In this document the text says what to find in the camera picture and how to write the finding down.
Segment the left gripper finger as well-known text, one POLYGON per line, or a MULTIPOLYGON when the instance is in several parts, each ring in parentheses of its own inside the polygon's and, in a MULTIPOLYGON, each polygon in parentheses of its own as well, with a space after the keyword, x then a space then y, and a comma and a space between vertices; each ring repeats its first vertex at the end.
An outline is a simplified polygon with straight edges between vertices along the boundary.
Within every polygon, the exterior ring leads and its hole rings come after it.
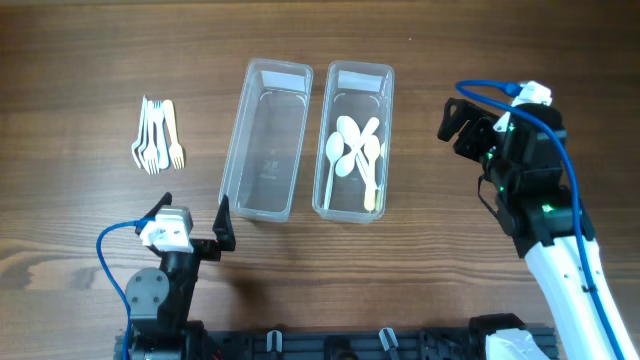
POLYGON ((165 205, 171 205, 172 204, 172 194, 170 192, 166 192, 161 198, 160 200, 142 217, 140 218, 137 222, 136 222, 136 226, 135 226, 135 234, 139 235, 144 227, 146 226, 146 224, 149 221, 152 221, 155 219, 157 213, 159 212, 159 210, 165 206, 165 205))
POLYGON ((229 198, 222 197, 219 208, 212 226, 216 238, 215 241, 222 251, 234 251, 236 248, 236 238, 231 222, 229 198))

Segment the cream plastic spoon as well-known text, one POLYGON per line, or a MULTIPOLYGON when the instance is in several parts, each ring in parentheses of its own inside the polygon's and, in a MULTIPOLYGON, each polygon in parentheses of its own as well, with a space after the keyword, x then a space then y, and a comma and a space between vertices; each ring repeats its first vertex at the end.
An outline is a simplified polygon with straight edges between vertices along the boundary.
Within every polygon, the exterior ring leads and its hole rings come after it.
POLYGON ((365 190, 364 207, 372 212, 376 206, 376 161, 380 156, 380 141, 377 136, 371 135, 364 145, 364 155, 368 166, 368 185, 365 190))

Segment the white plastic spoon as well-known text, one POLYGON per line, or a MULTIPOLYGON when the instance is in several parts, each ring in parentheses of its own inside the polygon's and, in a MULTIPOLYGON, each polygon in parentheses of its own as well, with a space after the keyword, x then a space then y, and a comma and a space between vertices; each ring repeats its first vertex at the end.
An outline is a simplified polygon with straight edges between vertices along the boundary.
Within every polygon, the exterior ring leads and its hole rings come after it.
POLYGON ((339 177, 346 177, 354 168, 355 164, 360 164, 361 176, 367 185, 376 187, 375 175, 370 169, 362 147, 374 134, 379 126, 379 119, 371 117, 363 130, 360 130, 355 120, 349 116, 339 116, 337 119, 337 130, 342 135, 344 143, 351 148, 351 151, 343 155, 335 166, 335 172, 339 177))
POLYGON ((332 187, 333 187, 333 173, 336 162, 342 157, 344 152, 344 139, 342 135, 335 131, 327 139, 325 146, 325 155, 329 160, 329 171, 327 177, 327 183, 324 194, 323 208, 328 209, 331 201, 332 187))
POLYGON ((368 166, 367 166, 367 159, 366 159, 366 157, 365 157, 364 153, 363 153, 363 154, 361 154, 360 152, 358 152, 358 153, 356 154, 355 160, 356 160, 356 164, 357 164, 357 165, 358 165, 358 167, 359 167, 359 170, 361 171, 361 175, 363 176, 363 180, 365 181, 365 190, 366 190, 366 187, 367 187, 367 185, 368 185, 368 166))
POLYGON ((336 164, 336 174, 345 177, 351 173, 355 166, 355 157, 358 152, 362 154, 362 147, 367 139, 374 134, 379 127, 380 120, 371 117, 364 129, 361 130, 355 120, 349 116, 339 116, 337 119, 337 130, 342 135, 344 143, 350 147, 350 152, 343 155, 336 164))

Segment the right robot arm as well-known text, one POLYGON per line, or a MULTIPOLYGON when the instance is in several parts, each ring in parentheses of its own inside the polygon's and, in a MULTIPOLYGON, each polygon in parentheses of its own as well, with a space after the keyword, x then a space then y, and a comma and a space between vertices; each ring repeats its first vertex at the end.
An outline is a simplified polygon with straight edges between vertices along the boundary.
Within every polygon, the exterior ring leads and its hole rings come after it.
POLYGON ((481 179, 497 190, 490 213, 512 238, 539 284, 570 359, 635 359, 638 353, 609 290, 591 219, 580 207, 573 224, 570 189, 552 140, 525 120, 532 115, 566 140, 562 115, 542 104, 521 104, 505 125, 498 115, 464 99, 449 99, 437 136, 455 153, 479 163, 481 179))

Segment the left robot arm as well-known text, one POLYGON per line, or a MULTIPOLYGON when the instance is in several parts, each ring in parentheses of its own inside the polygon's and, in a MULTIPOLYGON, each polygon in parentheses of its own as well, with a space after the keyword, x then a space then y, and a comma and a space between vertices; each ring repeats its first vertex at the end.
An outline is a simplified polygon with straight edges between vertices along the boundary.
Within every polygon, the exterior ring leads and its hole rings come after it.
POLYGON ((124 290, 128 324, 116 339, 115 359, 222 359, 224 352, 201 321, 188 319, 203 261, 218 262, 236 239, 229 199, 224 195, 212 225, 212 239, 191 236, 186 207, 167 192, 135 225, 142 245, 160 259, 158 267, 135 273, 124 290))

